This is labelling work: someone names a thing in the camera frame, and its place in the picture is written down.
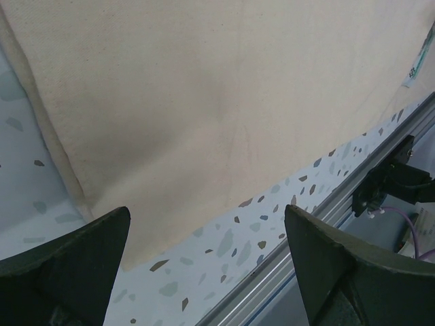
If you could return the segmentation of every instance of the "beige fabric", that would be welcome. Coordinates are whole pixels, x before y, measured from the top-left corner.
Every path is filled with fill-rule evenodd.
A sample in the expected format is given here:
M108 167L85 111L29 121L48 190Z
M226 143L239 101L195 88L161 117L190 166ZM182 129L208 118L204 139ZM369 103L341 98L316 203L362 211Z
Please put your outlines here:
M0 4L70 192L132 213L127 268L435 86L400 89L434 0Z

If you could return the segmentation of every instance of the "table surface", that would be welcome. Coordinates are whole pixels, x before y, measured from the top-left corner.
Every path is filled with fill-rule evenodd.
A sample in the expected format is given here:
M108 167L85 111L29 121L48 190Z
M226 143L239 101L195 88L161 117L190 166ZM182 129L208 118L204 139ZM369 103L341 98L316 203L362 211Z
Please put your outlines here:
M285 240L283 210L312 211L417 107L289 176L179 245L119 271L105 325L195 325ZM84 225L51 161L31 105L0 52L0 259Z

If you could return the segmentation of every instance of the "black bracket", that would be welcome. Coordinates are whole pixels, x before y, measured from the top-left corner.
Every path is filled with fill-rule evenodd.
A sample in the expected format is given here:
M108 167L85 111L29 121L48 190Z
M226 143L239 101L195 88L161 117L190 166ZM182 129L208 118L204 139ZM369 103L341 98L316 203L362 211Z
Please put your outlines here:
M356 217L366 209L378 209L387 195L411 204L435 201L435 181L429 172L406 165L412 156L413 144L414 136L407 136L367 174L353 193L352 211Z

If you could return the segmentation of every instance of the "purple cable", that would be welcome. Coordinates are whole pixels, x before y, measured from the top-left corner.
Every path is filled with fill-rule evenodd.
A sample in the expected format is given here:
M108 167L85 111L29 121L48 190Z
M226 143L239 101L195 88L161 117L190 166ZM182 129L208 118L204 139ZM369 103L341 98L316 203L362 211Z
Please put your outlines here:
M417 237L417 231L415 229L415 226L413 224L413 222L409 219L408 215L404 212L401 211L400 209L396 209L394 207L381 207L380 209L377 209L373 212L371 212L372 214L375 213L380 213L382 210L384 210L385 212L395 212L400 214L401 216L403 216L403 218L405 219L405 221L408 223L409 228L411 229L411 234L413 235L413 240L414 240L414 250L415 250L415 259L419 259L419 240Z
M424 253L423 255L421 255L419 257L419 259L425 260L425 259L429 258L430 256L432 256L433 254L435 254L435 249L429 250L427 253Z

